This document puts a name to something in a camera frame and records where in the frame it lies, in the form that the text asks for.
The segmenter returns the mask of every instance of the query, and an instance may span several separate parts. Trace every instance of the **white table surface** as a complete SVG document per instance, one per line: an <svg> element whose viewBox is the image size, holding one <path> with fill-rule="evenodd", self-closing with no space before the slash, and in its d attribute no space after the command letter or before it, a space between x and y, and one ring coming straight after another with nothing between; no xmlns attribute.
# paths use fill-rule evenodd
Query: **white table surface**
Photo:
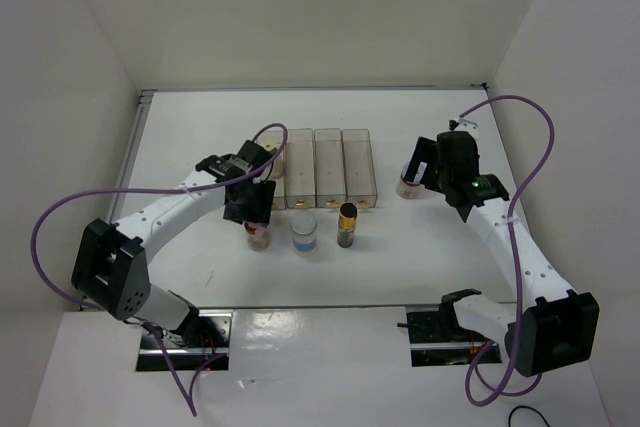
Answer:
<svg viewBox="0 0 640 427"><path fill-rule="evenodd" d="M150 264L151 281L198 306L351 306L437 303L443 294L476 288L496 301L513 295L487 248L449 207L424 191L395 193L418 136L435 138L448 121L485 100L483 90L311 90L156 93L128 185L174 187L202 158L237 152L262 126L367 128L371 132L378 205L358 218L355 244L336 244L337 213L314 209L318 251L292 250L292 211L272 215L272 244L245 245L243 229L218 210L176 237ZM494 173L510 193L514 182L489 107L480 125L481 173ZM128 195L120 215L149 204Z"/></svg>
<svg viewBox="0 0 640 427"><path fill-rule="evenodd" d="M236 311L228 371L196 383L194 419L168 372L135 372L141 329L108 314L65 314L31 427L496 427L518 404L552 426L608 422L587 363L545 374L526 397L473 407L466 366L411 367L405 309ZM483 365L497 383L504 365ZM180 373L183 383L192 373ZM515 375L510 389L531 379ZM477 398L488 392L474 381ZM539 427L528 412L515 427Z"/></svg>

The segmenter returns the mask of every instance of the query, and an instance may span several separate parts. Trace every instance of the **small bottle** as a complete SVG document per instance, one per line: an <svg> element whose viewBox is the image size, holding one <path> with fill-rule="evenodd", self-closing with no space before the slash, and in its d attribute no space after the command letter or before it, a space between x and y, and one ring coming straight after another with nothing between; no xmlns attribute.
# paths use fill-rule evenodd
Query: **small bottle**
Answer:
<svg viewBox="0 0 640 427"><path fill-rule="evenodd" d="M318 222L308 210L297 211L291 219L293 250L300 257L309 257L318 244Z"/></svg>
<svg viewBox="0 0 640 427"><path fill-rule="evenodd" d="M247 245L251 250L261 252L271 243L271 235L264 224L245 222L244 230L247 233Z"/></svg>
<svg viewBox="0 0 640 427"><path fill-rule="evenodd" d="M353 245L356 232L356 218L358 209L351 202L345 202L340 206L338 218L338 245L345 249Z"/></svg>
<svg viewBox="0 0 640 427"><path fill-rule="evenodd" d="M398 186L396 187L396 192L400 197L402 197L403 199L415 199L418 196L422 188L422 185L420 185L420 179L422 179L426 167L427 164L421 162L420 166L418 167L418 172L413 179L414 182L409 182L405 180L407 170L409 169L409 163L404 164L402 173L400 174L400 179L398 180Z"/></svg>

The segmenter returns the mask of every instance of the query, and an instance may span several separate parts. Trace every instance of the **clear cup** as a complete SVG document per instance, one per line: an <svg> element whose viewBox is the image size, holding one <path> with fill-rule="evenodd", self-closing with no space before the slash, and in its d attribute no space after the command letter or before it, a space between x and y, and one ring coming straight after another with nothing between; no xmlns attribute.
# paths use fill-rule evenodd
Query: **clear cup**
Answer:
<svg viewBox="0 0 640 427"><path fill-rule="evenodd" d="M318 245L318 222L308 210L299 210L291 218L293 250L300 257L309 257Z"/></svg>
<svg viewBox="0 0 640 427"><path fill-rule="evenodd" d="M247 233L247 246L251 250L261 252L269 247L271 235L265 225L245 222L244 231Z"/></svg>
<svg viewBox="0 0 640 427"><path fill-rule="evenodd" d="M396 192L400 197L402 197L403 199L415 199L418 196L418 194L422 191L420 180L422 179L426 168L427 164L425 164L424 162L420 163L418 172L416 173L416 176L414 178L414 181L417 180L417 182L412 183L404 180L404 177L407 174L407 170L409 169L409 163L407 162L406 164L404 164L404 167L402 168L402 172L400 174L400 179L398 179L398 185L396 187Z"/></svg>

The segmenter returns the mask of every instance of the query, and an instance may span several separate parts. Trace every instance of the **black bracket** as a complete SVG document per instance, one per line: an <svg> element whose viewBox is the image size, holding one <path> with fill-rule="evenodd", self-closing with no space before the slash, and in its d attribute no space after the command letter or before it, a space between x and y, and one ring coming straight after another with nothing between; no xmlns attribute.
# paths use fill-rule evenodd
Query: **black bracket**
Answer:
<svg viewBox="0 0 640 427"><path fill-rule="evenodd" d="M438 134L436 141L418 138L403 180L413 183L421 163L425 169L420 184L433 192L441 192L455 207L464 222L471 209L491 199L509 200L509 194L493 174L480 174L478 146L464 131Z"/></svg>
<svg viewBox="0 0 640 427"><path fill-rule="evenodd" d="M271 155L260 145L247 140L236 155L209 156L196 164L196 170L207 172L218 182L224 182L264 165ZM238 224L255 222L268 225L275 190L275 182L254 182L254 178L228 186L225 189L224 219Z"/></svg>
<svg viewBox="0 0 640 427"><path fill-rule="evenodd" d="M470 295L481 295L482 292L476 289L464 289L457 292L452 292L442 296L440 299L440 305L438 306L438 312L440 313L440 319L442 321L442 327L447 332L449 337L454 340L462 340L466 338L468 331L460 327L458 319L456 317L456 311L453 304L457 301L469 297Z"/></svg>
<svg viewBox="0 0 640 427"><path fill-rule="evenodd" d="M132 317L151 291L141 244L119 232L117 224L94 220L82 234L71 283L116 319Z"/></svg>
<svg viewBox="0 0 640 427"><path fill-rule="evenodd" d="M516 370L525 377L583 362L591 357L600 307L589 292L569 290L566 299L547 302L522 314L521 340ZM509 325L505 346L513 349L515 324Z"/></svg>

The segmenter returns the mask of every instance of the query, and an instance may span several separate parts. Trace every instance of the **black cable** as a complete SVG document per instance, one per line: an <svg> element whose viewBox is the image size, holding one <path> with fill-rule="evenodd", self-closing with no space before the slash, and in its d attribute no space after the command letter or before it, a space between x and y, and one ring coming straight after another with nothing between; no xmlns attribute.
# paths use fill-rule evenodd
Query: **black cable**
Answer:
<svg viewBox="0 0 640 427"><path fill-rule="evenodd" d="M542 413L538 409L534 409L533 407L529 407L528 405L516 405L513 409L511 409L511 412L509 412L509 418L507 419L507 427L511 427L511 417L513 417L513 414L515 414L520 409L527 409L535 412L540 416L540 418L544 422L544 425L546 425L547 427L551 427L549 425L549 422L547 422L547 419L544 417L544 415L542 415Z"/></svg>

